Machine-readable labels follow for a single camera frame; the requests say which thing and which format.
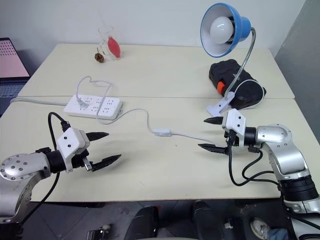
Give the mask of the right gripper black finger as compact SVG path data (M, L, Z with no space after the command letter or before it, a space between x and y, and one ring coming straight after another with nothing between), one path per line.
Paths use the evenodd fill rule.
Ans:
M198 144L198 146L212 153L224 154L224 155L229 154L229 147L219 147L219 146L216 146L215 144L209 144L209 143L200 143Z
M221 125L223 123L223 116L215 116L209 117L204 120L205 123L213 124L213 125Z

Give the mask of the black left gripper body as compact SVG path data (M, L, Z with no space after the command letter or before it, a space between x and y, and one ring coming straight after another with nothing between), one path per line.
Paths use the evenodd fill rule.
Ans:
M80 154L75 154L71 158L71 164L74 169L85 168L88 172L93 171L93 162L88 160L89 152L84 150Z

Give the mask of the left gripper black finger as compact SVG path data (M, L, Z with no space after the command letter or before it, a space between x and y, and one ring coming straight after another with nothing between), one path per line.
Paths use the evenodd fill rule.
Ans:
M105 167L108 167L109 165L111 165L112 163L114 163L115 161L117 161L122 155L118 154L118 155L113 155L113 156L109 156L107 158L102 159L100 162L98 163L93 163L91 165L92 172L98 171L100 169L103 169Z
M104 137L107 137L109 133L107 132L88 132L86 133L86 136L89 141L96 141L99 139L102 139Z

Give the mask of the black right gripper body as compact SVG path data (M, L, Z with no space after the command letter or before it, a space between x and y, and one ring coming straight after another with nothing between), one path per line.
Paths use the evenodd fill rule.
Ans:
M234 130L229 130L224 132L224 138L226 139L227 146L224 148L224 154L230 155L232 152L232 147L239 146L239 137Z

